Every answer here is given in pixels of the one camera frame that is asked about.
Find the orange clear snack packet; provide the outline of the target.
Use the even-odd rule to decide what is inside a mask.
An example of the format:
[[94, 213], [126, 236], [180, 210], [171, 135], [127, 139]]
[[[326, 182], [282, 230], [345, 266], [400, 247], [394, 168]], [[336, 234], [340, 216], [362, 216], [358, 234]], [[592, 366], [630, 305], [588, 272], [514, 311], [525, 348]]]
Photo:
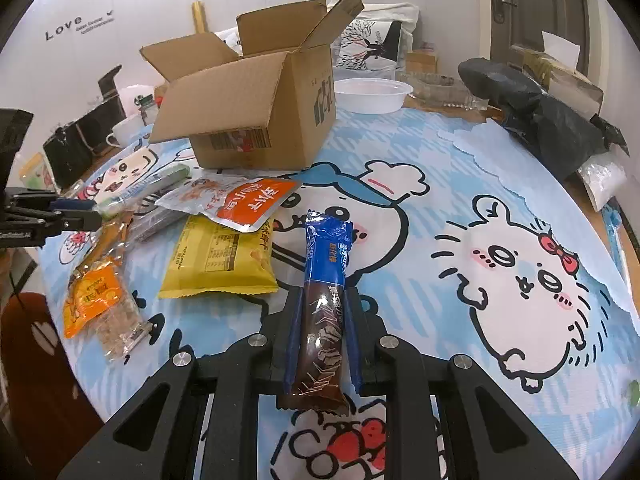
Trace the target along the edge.
[[77, 337], [91, 330], [107, 362], [126, 359], [151, 330], [124, 277], [130, 212], [104, 223], [96, 244], [76, 266], [63, 304], [63, 335]]

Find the clear seaweed snack packet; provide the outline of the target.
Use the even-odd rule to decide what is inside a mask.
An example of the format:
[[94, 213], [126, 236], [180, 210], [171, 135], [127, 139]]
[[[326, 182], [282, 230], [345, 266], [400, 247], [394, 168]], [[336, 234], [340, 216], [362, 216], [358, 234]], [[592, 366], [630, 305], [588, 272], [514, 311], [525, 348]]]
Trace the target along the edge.
[[127, 242], [129, 244], [143, 242], [185, 216], [185, 212], [163, 207], [158, 207], [144, 216], [137, 216], [128, 231]]

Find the blue brown snack bar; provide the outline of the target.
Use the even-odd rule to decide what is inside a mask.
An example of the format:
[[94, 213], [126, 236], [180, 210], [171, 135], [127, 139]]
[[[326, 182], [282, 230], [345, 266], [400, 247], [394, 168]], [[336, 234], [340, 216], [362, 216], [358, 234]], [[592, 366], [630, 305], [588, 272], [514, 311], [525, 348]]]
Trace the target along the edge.
[[288, 337], [278, 407], [344, 416], [348, 413], [341, 387], [344, 297], [352, 222], [311, 210], [305, 236], [302, 296]]

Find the yellow snack bag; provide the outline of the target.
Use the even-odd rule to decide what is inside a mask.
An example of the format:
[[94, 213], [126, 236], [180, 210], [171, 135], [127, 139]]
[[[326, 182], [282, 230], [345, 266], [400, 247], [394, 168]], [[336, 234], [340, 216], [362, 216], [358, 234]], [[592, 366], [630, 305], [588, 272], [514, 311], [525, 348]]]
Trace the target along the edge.
[[271, 221], [256, 232], [241, 233], [203, 216], [192, 216], [180, 234], [158, 296], [271, 294], [279, 288], [271, 254]]

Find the orange white chicken snack packet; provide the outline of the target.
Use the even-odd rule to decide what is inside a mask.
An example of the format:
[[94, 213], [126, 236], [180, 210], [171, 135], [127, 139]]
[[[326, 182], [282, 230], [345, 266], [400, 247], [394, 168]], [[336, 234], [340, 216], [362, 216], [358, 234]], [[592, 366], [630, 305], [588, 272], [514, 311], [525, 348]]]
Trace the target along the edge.
[[240, 233], [254, 233], [299, 185], [295, 180], [274, 177], [202, 174], [163, 195], [156, 204], [190, 216], [203, 216]]

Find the small green snack packet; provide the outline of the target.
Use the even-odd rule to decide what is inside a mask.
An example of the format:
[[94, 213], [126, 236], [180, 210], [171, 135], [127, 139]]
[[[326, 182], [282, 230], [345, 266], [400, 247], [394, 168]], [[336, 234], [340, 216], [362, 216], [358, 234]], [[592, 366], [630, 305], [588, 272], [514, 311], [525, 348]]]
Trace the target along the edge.
[[124, 211], [132, 211], [145, 197], [158, 193], [190, 176], [191, 169], [186, 164], [175, 164], [154, 172], [140, 182], [129, 185], [119, 194], [96, 204], [94, 210], [105, 220], [113, 219]]

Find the white ceramic mug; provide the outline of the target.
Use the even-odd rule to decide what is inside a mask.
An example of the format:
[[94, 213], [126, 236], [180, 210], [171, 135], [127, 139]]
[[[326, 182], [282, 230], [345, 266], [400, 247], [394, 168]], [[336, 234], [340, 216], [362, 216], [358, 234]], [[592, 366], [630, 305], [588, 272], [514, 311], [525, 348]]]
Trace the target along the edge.
[[106, 136], [106, 144], [113, 148], [126, 148], [151, 132], [153, 125], [147, 125], [140, 115], [130, 116], [114, 125]]

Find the small spice bottle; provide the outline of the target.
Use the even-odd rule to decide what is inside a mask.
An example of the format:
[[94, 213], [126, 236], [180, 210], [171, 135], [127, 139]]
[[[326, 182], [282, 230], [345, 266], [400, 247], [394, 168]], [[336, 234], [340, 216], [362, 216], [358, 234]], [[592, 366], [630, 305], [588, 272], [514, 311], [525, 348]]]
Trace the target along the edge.
[[136, 103], [140, 116], [142, 118], [142, 122], [148, 126], [152, 125], [155, 122], [158, 114], [158, 106], [152, 94], [147, 94], [146, 96], [137, 96], [134, 99]]

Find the blue cartoon tablecloth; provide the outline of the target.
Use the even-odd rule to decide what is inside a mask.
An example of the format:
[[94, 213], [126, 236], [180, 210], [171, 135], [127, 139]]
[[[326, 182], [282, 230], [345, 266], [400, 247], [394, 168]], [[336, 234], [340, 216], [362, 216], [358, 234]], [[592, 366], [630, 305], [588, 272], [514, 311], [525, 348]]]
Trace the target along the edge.
[[[405, 108], [341, 112], [318, 159], [269, 177], [300, 183], [274, 212], [271, 294], [160, 298], [190, 217], [125, 252], [124, 277], [151, 330], [107, 362], [84, 330], [63, 347], [104, 425], [178, 352], [224, 352], [302, 288], [309, 211], [352, 222], [346, 289], [426, 356], [466, 354], [549, 440], [573, 479], [639, 474], [639, 317], [616, 266], [552, 174], [495, 122]], [[387, 479], [386, 403], [354, 388], [348, 413], [258, 400], [254, 479]]]

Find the open cardboard box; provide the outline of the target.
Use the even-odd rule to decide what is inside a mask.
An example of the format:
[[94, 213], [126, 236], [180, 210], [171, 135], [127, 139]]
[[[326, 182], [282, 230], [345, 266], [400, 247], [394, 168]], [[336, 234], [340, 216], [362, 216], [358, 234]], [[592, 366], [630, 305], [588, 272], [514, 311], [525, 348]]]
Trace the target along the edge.
[[238, 16], [240, 52], [213, 32], [140, 54], [167, 81], [153, 143], [188, 139], [201, 167], [299, 170], [336, 118], [331, 44], [362, 0], [305, 0]]

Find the black plastic bag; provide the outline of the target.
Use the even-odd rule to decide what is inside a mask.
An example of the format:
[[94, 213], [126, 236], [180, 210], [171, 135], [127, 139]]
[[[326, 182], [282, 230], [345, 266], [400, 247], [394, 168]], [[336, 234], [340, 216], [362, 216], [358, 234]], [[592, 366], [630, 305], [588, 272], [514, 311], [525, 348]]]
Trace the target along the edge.
[[473, 96], [498, 105], [503, 128], [513, 133], [555, 177], [564, 181], [586, 160], [616, 144], [628, 150], [622, 130], [594, 114], [589, 119], [558, 100], [529, 76], [487, 58], [459, 64]]

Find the white plastic bowl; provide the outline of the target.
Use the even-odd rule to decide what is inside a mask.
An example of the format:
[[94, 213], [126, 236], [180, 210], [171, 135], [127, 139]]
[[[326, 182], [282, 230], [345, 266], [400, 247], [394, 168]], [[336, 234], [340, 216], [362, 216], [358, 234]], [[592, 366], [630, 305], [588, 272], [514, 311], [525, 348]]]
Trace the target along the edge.
[[349, 78], [335, 81], [337, 106], [358, 114], [390, 114], [404, 105], [413, 86], [386, 78]]

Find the tissue box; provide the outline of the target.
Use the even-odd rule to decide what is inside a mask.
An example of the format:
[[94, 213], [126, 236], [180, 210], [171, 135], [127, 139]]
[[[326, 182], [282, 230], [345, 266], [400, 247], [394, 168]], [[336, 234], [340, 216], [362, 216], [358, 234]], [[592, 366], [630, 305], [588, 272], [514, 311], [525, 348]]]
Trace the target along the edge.
[[544, 50], [512, 44], [510, 50], [522, 69], [550, 96], [571, 107], [586, 119], [599, 115], [603, 91], [577, 70], [580, 47], [551, 32], [542, 32]]

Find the wooden side box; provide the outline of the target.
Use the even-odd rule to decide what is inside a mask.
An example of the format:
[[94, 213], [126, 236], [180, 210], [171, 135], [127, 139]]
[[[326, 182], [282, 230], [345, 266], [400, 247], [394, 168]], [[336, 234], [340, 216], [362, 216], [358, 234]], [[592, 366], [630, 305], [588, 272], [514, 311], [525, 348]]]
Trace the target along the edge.
[[406, 55], [405, 70], [408, 73], [438, 73], [438, 54], [429, 50], [414, 50]]

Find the white black tree cushion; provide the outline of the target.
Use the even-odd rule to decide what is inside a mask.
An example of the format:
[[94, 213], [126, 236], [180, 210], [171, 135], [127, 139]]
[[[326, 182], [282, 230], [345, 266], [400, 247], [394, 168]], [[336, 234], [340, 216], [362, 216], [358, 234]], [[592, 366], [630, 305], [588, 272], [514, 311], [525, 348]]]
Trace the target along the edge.
[[341, 70], [394, 70], [400, 52], [401, 21], [356, 18], [331, 46], [332, 62]]

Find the white tote bag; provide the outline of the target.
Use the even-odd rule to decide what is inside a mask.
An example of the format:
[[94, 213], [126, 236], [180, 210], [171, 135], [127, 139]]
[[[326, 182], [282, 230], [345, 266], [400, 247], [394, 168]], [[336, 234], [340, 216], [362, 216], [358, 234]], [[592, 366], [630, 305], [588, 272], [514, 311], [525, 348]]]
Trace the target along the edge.
[[356, 18], [368, 18], [373, 21], [401, 21], [400, 52], [397, 67], [405, 61], [406, 54], [412, 50], [413, 32], [420, 18], [420, 10], [412, 3], [366, 3]]

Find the dark brown door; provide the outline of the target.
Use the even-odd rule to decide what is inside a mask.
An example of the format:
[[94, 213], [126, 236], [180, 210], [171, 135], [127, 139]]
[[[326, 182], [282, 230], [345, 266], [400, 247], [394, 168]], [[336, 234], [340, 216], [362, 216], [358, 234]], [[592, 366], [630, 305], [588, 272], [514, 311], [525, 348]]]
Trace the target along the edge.
[[518, 66], [515, 46], [544, 50], [544, 32], [580, 47], [577, 69], [585, 73], [589, 55], [589, 25], [585, 0], [490, 0], [491, 47], [494, 61]]

